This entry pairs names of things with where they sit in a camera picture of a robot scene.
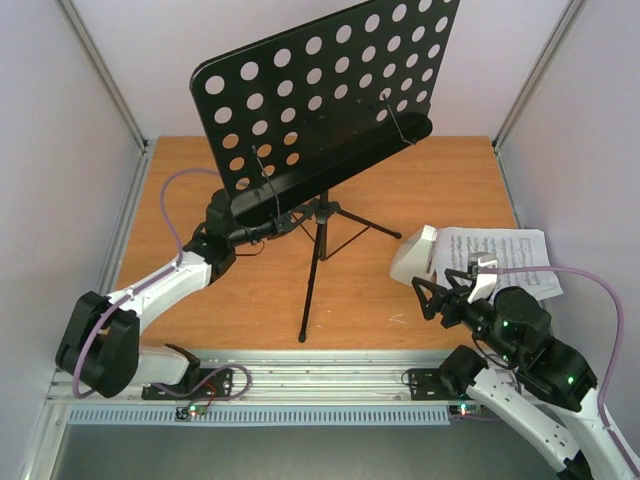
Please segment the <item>white metronome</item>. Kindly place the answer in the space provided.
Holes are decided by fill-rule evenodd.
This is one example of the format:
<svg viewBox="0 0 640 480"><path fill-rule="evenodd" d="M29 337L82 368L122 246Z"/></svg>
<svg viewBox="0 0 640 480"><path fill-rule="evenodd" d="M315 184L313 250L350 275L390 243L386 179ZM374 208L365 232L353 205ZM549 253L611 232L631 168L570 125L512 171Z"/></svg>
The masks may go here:
<svg viewBox="0 0 640 480"><path fill-rule="evenodd" d="M432 267L439 231L424 225L397 249L390 265L390 277L404 285L411 285L414 277L433 280Z"/></svg>

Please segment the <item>sheet music page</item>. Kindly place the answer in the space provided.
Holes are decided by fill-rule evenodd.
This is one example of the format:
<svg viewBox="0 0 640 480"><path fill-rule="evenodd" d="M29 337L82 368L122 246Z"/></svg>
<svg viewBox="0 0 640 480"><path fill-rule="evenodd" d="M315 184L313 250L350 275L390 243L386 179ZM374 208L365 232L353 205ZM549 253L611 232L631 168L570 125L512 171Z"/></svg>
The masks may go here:
<svg viewBox="0 0 640 480"><path fill-rule="evenodd" d="M448 227L438 232L429 273L440 285L447 286L444 271L447 268L466 271L469 255L476 252L494 254L497 267L502 269L550 265L545 234L541 230ZM563 294L553 272L501 275L496 290L511 286L524 288L536 300Z"/></svg>

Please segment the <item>black tripod music stand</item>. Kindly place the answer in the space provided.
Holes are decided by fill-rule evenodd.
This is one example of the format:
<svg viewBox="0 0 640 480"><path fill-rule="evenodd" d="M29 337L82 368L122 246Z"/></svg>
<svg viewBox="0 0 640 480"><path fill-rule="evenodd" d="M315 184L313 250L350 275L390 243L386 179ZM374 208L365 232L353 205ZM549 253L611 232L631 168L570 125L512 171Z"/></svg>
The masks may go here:
<svg viewBox="0 0 640 480"><path fill-rule="evenodd" d="M243 227L427 138L455 1L367 1L206 60L189 90Z"/></svg>

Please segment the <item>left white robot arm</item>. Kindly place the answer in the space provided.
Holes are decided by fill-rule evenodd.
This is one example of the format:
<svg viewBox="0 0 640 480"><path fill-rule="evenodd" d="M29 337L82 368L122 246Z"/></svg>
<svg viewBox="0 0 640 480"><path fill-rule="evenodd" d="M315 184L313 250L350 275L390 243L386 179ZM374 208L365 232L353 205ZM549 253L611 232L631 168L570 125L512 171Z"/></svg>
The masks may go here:
<svg viewBox="0 0 640 480"><path fill-rule="evenodd" d="M72 377L74 397L97 393L112 398L134 380L174 398L195 395L203 385L199 360L175 345L145 350L141 333L184 298L220 279L235 262L238 246L288 234L313 215L316 205L310 200L257 227L243 227L232 215L228 194L218 190L204 221L168 264L108 295L82 295L55 356L57 367Z"/></svg>

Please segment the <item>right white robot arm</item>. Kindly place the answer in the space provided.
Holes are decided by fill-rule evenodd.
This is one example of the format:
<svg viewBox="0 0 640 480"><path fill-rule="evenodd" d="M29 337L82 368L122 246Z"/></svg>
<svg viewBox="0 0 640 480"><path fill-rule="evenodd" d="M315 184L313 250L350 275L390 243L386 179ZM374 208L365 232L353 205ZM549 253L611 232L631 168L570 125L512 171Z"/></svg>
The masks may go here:
<svg viewBox="0 0 640 480"><path fill-rule="evenodd" d="M560 479L636 479L639 457L609 417L604 382L586 358L555 338L551 315L525 289L494 289L495 273L446 270L444 287L415 277L422 314L445 328L467 327L515 373L524 390L504 384L476 350L460 345L439 367L453 398L486 405L547 461Z"/></svg>

